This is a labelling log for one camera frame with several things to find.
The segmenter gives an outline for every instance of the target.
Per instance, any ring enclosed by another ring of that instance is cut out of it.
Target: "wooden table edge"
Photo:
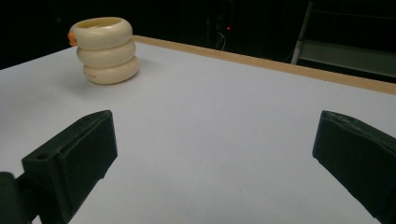
[[[206,49],[193,45],[181,44],[177,42],[155,39],[141,35],[134,35],[133,39],[137,43],[148,44],[151,46],[174,49],[187,53],[202,55],[210,58],[225,60],[233,63],[243,63],[247,65],[272,69],[280,72],[286,72],[303,77],[311,77],[323,81],[330,81],[338,84],[358,87],[370,91],[379,91],[396,95],[396,84],[373,80],[363,77],[353,77],[345,74],[339,74],[315,68],[303,67],[289,63],[279,63],[261,58],[255,58],[247,55],[241,55],[216,49]]]

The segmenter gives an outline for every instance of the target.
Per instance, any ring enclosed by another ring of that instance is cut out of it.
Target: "white table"
[[[396,136],[395,95],[142,43],[136,55],[140,72],[110,86],[83,76],[76,48],[1,70],[0,170],[21,175],[28,153],[110,109],[119,156],[70,223],[379,223],[312,147],[322,110]]]

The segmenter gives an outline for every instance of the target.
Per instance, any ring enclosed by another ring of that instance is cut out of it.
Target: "dark background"
[[[7,4],[1,14],[0,69],[69,48],[67,33],[74,23],[107,16],[127,20],[134,35],[288,63],[308,1],[36,0]],[[316,1],[314,11],[306,38],[396,52],[396,19],[384,19],[396,18],[395,1]]]

